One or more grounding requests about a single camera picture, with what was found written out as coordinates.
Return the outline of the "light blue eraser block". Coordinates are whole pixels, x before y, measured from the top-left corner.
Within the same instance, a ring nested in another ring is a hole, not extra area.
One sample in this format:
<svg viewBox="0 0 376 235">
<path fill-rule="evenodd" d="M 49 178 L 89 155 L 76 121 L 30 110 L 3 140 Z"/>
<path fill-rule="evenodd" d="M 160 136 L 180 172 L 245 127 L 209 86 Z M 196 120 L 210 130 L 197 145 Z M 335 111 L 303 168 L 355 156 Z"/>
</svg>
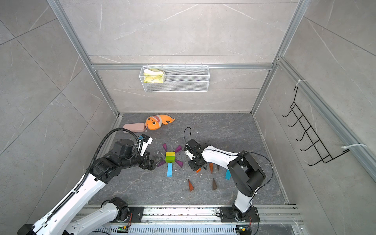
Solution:
<svg viewBox="0 0 376 235">
<path fill-rule="evenodd" d="M 167 164 L 167 177 L 172 177 L 172 169 L 173 169 L 173 163 L 168 163 Z"/>
</svg>

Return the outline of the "yellow rectangular block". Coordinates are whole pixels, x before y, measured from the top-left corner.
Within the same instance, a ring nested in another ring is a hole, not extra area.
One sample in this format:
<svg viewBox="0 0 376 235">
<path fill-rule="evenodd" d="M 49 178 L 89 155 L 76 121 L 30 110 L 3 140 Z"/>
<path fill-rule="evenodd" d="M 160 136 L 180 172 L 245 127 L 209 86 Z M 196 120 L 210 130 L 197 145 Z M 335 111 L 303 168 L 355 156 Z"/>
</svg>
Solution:
<svg viewBox="0 0 376 235">
<path fill-rule="evenodd" d="M 166 157 L 175 157 L 175 152 L 167 152 L 165 154 Z"/>
</svg>

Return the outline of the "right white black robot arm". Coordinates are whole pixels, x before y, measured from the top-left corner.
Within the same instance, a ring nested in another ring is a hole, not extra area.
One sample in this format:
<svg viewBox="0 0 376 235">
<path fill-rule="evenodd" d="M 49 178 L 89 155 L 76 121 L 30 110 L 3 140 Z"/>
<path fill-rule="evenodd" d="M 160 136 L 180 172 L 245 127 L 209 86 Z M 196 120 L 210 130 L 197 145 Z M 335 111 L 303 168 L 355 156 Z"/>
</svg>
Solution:
<svg viewBox="0 0 376 235">
<path fill-rule="evenodd" d="M 274 171 L 272 170 L 272 175 L 267 180 L 254 155 L 265 159 L 268 159 L 267 157 L 252 151 L 227 152 L 214 146 L 200 145 L 194 139 L 185 144 L 184 152 L 190 159 L 188 165 L 194 171 L 213 163 L 230 172 L 238 193 L 232 206 L 220 207 L 216 213 L 222 222 L 260 222 L 253 199 L 257 192 L 273 179 Z"/>
</svg>

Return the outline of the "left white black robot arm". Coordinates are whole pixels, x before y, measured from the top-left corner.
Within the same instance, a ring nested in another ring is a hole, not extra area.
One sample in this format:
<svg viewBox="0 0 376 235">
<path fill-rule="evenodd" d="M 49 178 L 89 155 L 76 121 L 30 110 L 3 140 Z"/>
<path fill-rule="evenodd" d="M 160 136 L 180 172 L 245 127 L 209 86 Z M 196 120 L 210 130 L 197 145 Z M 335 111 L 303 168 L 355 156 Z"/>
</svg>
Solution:
<svg viewBox="0 0 376 235">
<path fill-rule="evenodd" d="M 93 213 L 74 220 L 86 203 L 121 170 L 139 166 L 142 169 L 153 170 L 154 159 L 146 151 L 152 138 L 147 135 L 139 137 L 139 144 L 131 140 L 119 140 L 114 149 L 104 157 L 96 159 L 89 166 L 78 184 L 45 216 L 34 224 L 25 224 L 19 230 L 19 235 L 88 235 L 100 226 L 112 222 L 131 223 L 133 214 L 128 204 L 115 197 L 106 200 Z"/>
</svg>

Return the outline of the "green rectangular block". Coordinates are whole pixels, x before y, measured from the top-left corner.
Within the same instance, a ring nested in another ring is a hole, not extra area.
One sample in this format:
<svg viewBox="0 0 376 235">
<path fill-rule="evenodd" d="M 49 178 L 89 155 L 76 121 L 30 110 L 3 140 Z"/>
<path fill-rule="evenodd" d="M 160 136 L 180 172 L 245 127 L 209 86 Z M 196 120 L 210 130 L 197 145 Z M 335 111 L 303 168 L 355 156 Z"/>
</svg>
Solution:
<svg viewBox="0 0 376 235">
<path fill-rule="evenodd" d="M 174 163 L 175 162 L 175 156 L 166 156 L 165 162 L 166 163 Z"/>
</svg>

